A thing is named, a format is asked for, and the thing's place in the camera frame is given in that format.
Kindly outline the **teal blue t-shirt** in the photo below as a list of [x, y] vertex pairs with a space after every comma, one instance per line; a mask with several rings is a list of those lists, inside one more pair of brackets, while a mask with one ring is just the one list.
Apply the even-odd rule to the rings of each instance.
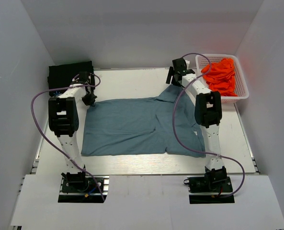
[[[182, 147], [173, 133], [172, 112], [182, 89], [170, 85], [160, 95], [97, 102], [86, 113], [82, 156], [178, 154], [204, 157]], [[175, 113], [176, 133], [190, 149], [204, 152], [194, 104], [183, 94]]]

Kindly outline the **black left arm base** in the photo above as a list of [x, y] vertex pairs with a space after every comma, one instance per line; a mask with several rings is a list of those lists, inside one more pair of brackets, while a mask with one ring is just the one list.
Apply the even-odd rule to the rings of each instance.
[[103, 203], [108, 195], [109, 177], [92, 178], [84, 172], [62, 173], [59, 203]]

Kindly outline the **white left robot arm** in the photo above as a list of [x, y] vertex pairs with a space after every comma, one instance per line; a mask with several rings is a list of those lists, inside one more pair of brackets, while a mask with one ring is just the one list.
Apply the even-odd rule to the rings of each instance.
[[97, 98], [94, 94], [95, 85], [95, 75], [83, 71], [74, 77], [70, 87], [62, 94], [48, 100], [49, 128], [66, 154], [67, 169], [62, 173], [63, 176], [81, 174], [81, 169], [85, 169], [77, 142], [80, 125], [77, 103], [82, 101], [86, 106], [94, 105]]

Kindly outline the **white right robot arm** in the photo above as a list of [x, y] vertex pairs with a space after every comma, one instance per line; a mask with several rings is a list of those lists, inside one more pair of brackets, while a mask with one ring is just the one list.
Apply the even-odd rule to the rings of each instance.
[[[178, 143], [185, 149], [212, 155], [205, 166], [205, 186], [210, 191], [216, 191], [221, 187], [222, 181], [227, 179], [227, 170], [224, 166], [219, 145], [219, 124], [222, 119], [221, 95], [218, 91], [211, 91], [205, 87], [199, 78], [203, 75], [194, 76], [194, 71], [187, 68], [184, 57], [174, 59], [170, 67], [166, 83], [181, 86], [183, 90], [176, 99], [172, 112], [172, 128]], [[181, 96], [188, 90], [195, 98], [194, 117], [204, 138], [205, 152], [190, 149], [185, 146], [177, 136], [175, 127], [176, 107]]]

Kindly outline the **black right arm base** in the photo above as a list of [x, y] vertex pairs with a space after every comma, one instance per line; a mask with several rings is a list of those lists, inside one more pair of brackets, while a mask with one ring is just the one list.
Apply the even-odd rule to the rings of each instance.
[[189, 203], [234, 204], [231, 179], [223, 172], [206, 172], [204, 176], [188, 177], [183, 181], [189, 188]]

